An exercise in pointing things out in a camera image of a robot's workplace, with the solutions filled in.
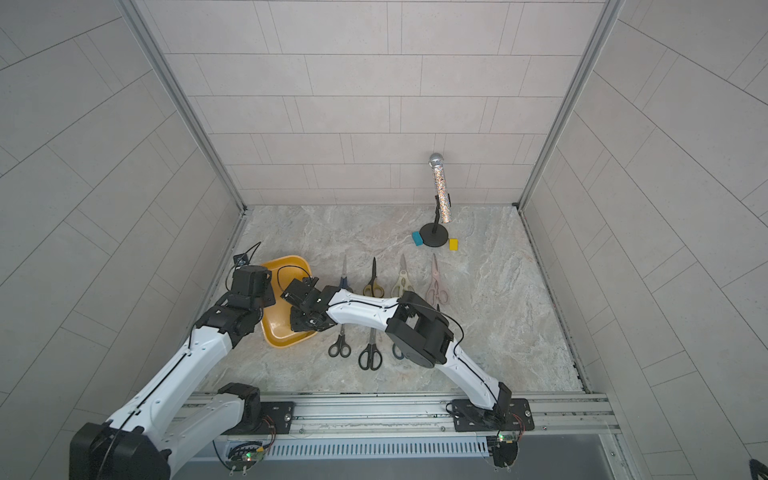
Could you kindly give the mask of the yellow plastic storage box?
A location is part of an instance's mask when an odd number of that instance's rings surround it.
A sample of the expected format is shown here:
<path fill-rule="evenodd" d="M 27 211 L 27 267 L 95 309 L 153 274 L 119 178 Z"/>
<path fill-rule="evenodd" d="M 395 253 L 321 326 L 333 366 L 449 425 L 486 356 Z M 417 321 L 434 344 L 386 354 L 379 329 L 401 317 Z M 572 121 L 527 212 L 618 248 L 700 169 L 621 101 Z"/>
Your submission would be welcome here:
<path fill-rule="evenodd" d="M 311 268 L 300 256 L 290 255 L 277 258 L 263 264 L 272 272 L 271 286 L 276 303 L 264 310 L 261 322 L 266 341 L 274 348 L 289 348 L 313 337 L 315 331 L 294 332 L 290 324 L 291 305 L 281 298 L 281 294 L 293 279 L 309 277 Z"/>

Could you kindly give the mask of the black ring handled scissors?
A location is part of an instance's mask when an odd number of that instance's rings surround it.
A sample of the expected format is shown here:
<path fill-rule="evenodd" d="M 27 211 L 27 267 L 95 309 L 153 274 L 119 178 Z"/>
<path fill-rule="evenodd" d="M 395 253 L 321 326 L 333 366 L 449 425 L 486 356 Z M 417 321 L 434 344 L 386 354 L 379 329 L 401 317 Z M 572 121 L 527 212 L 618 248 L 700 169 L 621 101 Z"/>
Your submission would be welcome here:
<path fill-rule="evenodd" d="M 331 358 L 348 358 L 351 355 L 351 346 L 346 341 L 346 331 L 344 325 L 340 327 L 337 339 L 329 346 L 327 353 Z"/>

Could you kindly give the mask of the yellow handled scissors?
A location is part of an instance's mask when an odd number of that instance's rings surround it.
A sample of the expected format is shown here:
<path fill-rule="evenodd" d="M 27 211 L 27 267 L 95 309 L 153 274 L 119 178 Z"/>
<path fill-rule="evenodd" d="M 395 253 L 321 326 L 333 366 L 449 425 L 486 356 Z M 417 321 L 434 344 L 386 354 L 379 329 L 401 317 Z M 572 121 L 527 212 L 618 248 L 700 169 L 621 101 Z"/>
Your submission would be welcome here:
<path fill-rule="evenodd" d="M 363 295 L 373 298 L 384 298 L 385 290 L 381 287 L 377 281 L 377 261 L 376 258 L 372 260 L 371 278 L 363 288 Z"/>

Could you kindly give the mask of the black pointed scissors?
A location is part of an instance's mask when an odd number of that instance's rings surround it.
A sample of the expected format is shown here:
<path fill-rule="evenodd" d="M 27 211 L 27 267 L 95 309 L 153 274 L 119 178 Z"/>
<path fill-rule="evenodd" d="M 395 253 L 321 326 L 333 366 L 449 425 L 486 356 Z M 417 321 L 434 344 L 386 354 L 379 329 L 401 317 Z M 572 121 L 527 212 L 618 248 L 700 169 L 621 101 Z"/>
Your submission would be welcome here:
<path fill-rule="evenodd" d="M 364 371 L 376 371 L 382 365 L 383 357 L 378 349 L 376 339 L 377 330 L 375 328 L 371 328 L 369 332 L 368 343 L 358 356 L 358 366 Z"/>

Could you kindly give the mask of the cream handled kitchen scissors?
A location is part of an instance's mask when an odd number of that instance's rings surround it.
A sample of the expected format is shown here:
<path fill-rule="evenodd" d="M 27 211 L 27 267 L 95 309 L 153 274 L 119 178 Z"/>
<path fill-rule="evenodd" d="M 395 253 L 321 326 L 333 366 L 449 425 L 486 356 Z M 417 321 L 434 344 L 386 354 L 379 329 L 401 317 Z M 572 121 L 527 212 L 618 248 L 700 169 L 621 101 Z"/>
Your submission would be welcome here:
<path fill-rule="evenodd" d="M 415 288 L 412 282 L 410 281 L 405 255 L 402 254 L 400 257 L 399 274 L 395 281 L 395 284 L 391 289 L 390 295 L 392 297 L 401 297 L 404 292 L 408 292 L 408 291 L 414 292 Z"/>

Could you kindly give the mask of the pink handled scissors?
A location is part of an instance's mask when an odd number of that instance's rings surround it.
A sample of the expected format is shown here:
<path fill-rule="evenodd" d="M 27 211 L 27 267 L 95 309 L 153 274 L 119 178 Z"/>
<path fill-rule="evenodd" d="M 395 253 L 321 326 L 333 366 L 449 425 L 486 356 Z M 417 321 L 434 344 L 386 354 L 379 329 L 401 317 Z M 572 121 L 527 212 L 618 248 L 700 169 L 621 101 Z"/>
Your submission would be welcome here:
<path fill-rule="evenodd" d="M 447 305 L 449 303 L 448 292 L 441 285 L 441 276 L 437 263 L 437 257 L 432 255 L 431 281 L 426 292 L 426 300 L 433 306 Z"/>

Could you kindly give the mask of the dark blue handled scissors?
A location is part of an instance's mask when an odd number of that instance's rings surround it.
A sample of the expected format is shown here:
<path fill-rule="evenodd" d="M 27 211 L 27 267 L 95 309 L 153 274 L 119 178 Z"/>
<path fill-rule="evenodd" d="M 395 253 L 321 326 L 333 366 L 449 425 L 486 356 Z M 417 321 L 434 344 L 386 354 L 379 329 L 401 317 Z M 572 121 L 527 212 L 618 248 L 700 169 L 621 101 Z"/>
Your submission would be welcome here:
<path fill-rule="evenodd" d="M 392 354 L 394 358 L 397 360 L 403 360 L 405 358 L 405 354 L 402 352 L 402 350 L 398 347 L 397 344 L 392 345 Z"/>

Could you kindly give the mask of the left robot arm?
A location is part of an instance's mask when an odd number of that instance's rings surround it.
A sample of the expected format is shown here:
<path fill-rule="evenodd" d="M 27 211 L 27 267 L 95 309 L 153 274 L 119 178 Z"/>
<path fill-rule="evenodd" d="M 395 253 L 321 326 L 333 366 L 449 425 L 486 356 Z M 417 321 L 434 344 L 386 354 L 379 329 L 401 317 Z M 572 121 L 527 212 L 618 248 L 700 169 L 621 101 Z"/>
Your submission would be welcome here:
<path fill-rule="evenodd" d="M 230 383 L 179 424 L 176 414 L 208 372 L 274 305 L 272 289 L 231 291 L 195 323 L 186 343 L 131 400 L 101 424 L 86 423 L 69 447 L 72 479 L 169 479 L 228 431 L 265 425 L 258 388 Z"/>

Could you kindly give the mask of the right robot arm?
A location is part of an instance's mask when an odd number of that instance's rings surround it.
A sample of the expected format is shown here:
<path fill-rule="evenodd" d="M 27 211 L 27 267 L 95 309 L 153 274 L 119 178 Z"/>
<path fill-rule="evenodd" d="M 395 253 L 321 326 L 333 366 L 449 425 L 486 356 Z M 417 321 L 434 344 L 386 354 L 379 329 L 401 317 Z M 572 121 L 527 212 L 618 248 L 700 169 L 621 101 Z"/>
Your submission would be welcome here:
<path fill-rule="evenodd" d="M 301 326 L 324 331 L 355 324 L 383 331 L 408 360 L 438 369 L 463 390 L 471 404 L 455 402 L 456 411 L 490 429 L 507 423 L 510 389 L 463 351 L 448 317 L 418 294 L 407 291 L 398 298 L 373 298 L 334 286 L 318 290 L 316 282 L 294 280 L 281 294 L 291 305 L 291 318 Z"/>

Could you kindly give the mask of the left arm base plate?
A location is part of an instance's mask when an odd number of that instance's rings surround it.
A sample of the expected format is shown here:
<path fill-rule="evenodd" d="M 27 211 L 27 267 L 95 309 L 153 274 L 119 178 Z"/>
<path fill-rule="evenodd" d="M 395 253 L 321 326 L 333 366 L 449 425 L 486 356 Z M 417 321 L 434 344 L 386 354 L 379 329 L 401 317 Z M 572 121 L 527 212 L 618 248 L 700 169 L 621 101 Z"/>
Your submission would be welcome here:
<path fill-rule="evenodd" d="M 247 406 L 243 419 L 234 427 L 224 432 L 224 435 L 285 435 L 290 432 L 295 403 L 266 402 L 260 405 L 259 411 L 253 406 Z"/>

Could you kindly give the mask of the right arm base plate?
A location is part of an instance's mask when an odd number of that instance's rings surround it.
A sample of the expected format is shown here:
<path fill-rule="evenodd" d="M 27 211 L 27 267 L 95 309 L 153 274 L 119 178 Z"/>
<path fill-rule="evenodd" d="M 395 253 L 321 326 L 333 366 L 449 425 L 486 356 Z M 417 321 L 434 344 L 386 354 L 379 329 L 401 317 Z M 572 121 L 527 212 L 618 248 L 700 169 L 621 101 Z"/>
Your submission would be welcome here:
<path fill-rule="evenodd" d="M 530 404 L 524 398 L 512 398 L 504 413 L 481 409 L 467 399 L 455 399 L 447 412 L 457 432 L 529 432 L 535 429 Z"/>

